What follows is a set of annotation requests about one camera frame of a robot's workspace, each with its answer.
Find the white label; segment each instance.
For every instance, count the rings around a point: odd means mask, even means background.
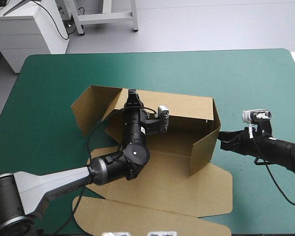
[[[146,134],[146,130],[141,126],[142,133]]]

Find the white cabinet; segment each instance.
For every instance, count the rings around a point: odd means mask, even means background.
[[[21,71],[30,55],[65,54],[69,41],[61,38],[48,13],[34,2],[3,16],[18,2],[20,0],[10,0],[0,10],[0,51],[16,73]],[[67,38],[55,1],[43,0],[39,3],[50,12],[62,36]]]

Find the green table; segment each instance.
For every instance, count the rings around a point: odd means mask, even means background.
[[[84,165],[86,139],[70,106],[89,85],[212,96],[222,130],[242,129],[242,110],[270,109],[274,135],[295,142],[295,64],[286,50],[40,55],[26,60],[0,116],[0,173],[45,174]],[[115,143],[102,127],[92,145]],[[217,143],[212,163],[234,177],[234,210],[207,219],[233,233],[295,233],[295,207],[253,161]],[[271,169],[295,201],[294,174]],[[52,232],[69,216],[78,194],[53,201],[38,226]],[[81,232],[74,221],[62,231]]]

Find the gray floor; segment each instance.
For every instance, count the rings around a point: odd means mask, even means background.
[[[100,1],[80,0],[86,13]],[[129,0],[113,1],[129,9]],[[70,36],[67,53],[122,53],[285,48],[295,52],[295,0],[137,0],[132,23],[86,26]],[[17,75],[0,62],[0,113]]]

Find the cardboard box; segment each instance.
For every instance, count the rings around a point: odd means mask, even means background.
[[[209,163],[220,129],[213,98],[144,90],[138,94],[146,107],[169,108],[168,132],[147,136],[150,160],[135,180],[89,185],[106,199],[83,197],[76,221],[94,235],[125,231],[133,236],[150,231],[231,235],[227,227],[197,218],[226,214],[233,206],[231,174]],[[127,97],[125,88],[86,89],[72,105],[82,132],[87,134],[99,119],[121,109]],[[122,113],[118,113],[106,129],[117,142],[122,140],[122,125]],[[92,156],[116,150],[96,149]]]

